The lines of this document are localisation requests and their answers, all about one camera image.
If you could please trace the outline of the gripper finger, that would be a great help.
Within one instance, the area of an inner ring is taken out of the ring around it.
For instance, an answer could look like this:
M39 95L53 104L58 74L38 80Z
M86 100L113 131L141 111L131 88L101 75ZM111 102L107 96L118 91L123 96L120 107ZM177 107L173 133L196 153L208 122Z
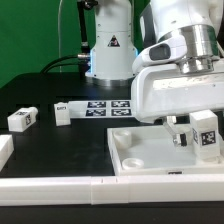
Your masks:
M175 116L166 116L163 119L163 126L168 131L168 133L171 135L175 146L186 146L187 145L186 134L182 133L177 128Z

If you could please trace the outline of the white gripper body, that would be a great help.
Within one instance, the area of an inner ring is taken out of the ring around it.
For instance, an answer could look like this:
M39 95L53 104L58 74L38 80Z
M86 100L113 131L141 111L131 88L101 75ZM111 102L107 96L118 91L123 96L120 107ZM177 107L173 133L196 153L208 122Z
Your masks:
M224 110L224 61L208 73L183 75L175 64L143 69L132 82L131 105L140 122L183 116L210 109Z

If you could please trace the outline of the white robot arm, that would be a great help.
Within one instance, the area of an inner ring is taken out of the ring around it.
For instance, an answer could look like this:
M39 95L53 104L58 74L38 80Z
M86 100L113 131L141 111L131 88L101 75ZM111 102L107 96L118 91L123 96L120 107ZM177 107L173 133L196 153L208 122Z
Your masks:
M150 0L140 16L144 50L132 65L137 120L224 109L223 18L224 0Z

